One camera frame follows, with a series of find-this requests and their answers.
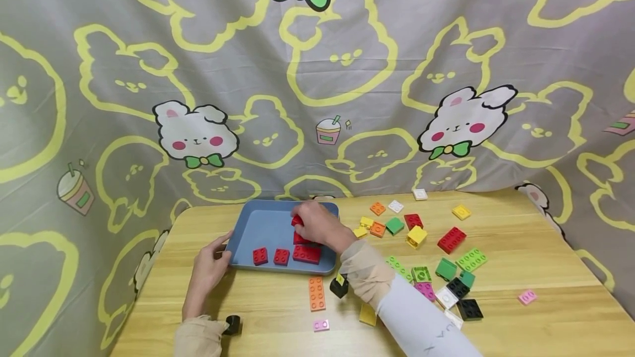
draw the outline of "beige sleeve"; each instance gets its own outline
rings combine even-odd
[[[342,261],[340,273],[347,275],[355,294],[377,311],[380,300],[390,291],[395,271],[365,240],[358,240],[351,244],[340,260]]]
[[[209,316],[199,316],[179,325],[174,337],[174,357],[220,356],[220,336],[229,324],[209,319]]]

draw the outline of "pink cheek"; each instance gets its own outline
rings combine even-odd
[[[443,135],[444,135],[444,133],[443,133],[442,131],[439,131],[438,133],[435,133],[435,135],[433,135],[432,140],[433,140],[434,142],[436,142],[436,141],[438,141],[438,140],[442,139],[442,138],[443,138]]]
[[[209,139],[209,144],[213,147],[218,147],[223,143],[223,139],[221,137],[213,137]]]
[[[172,144],[172,148],[176,150],[183,150],[185,149],[185,143],[181,142],[180,140],[177,140],[175,143]]]
[[[477,133],[485,130],[485,124],[483,123],[475,123],[470,126],[470,132]]]

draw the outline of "hand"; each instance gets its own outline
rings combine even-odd
[[[337,253],[341,254],[357,240],[349,228],[343,226],[339,219],[316,200],[293,207],[291,216],[295,215],[300,215],[304,222],[304,225],[295,226],[298,235],[324,244]]]
[[[196,256],[190,285],[187,287],[187,295],[183,303],[183,320],[205,313],[205,300],[225,275],[232,256],[230,251],[224,251],[220,258],[215,259],[214,254],[225,248],[223,243],[229,240],[233,232],[230,231],[201,248]]]

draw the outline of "wood grain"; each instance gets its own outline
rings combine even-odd
[[[418,213],[429,235],[414,250],[406,232],[367,240],[384,256],[394,255],[407,267],[434,271],[446,254],[436,242],[452,226],[467,239],[451,254],[456,260],[474,247],[489,261],[475,271],[469,294],[478,300],[485,319],[464,324],[463,332],[487,357],[632,357],[635,323],[590,273],[571,248],[547,224],[529,200],[513,190],[467,194],[430,193],[415,202],[410,194],[343,198],[334,201],[342,222],[354,228],[379,201],[405,205],[400,215]],[[460,221],[451,210],[463,203],[472,216]],[[113,356],[171,356],[173,334],[198,250],[229,231],[242,205],[194,207],[179,216],[157,258]],[[328,284],[334,275],[325,278]],[[434,288],[444,281],[434,277]],[[210,297],[213,316],[239,315],[242,335],[224,339],[224,356],[403,356],[383,324],[359,323],[360,300],[352,292],[339,300],[326,292],[326,310],[309,311],[309,277],[230,271]],[[517,299],[533,289],[538,300],[523,306]],[[314,333],[314,320],[329,319],[331,330]]]

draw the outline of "blue tray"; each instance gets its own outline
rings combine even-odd
[[[232,252],[231,265],[234,268],[277,271],[285,273],[317,274],[326,276],[335,269],[335,252],[322,245],[322,256],[319,264],[314,265],[293,260],[293,232],[291,211],[300,202],[276,200],[251,200],[243,206],[234,228],[234,234],[227,243],[227,250]],[[322,202],[331,214],[339,217],[338,207],[334,203]],[[255,249],[266,247],[268,262],[254,265]],[[277,248],[289,250],[289,264],[274,264]]]

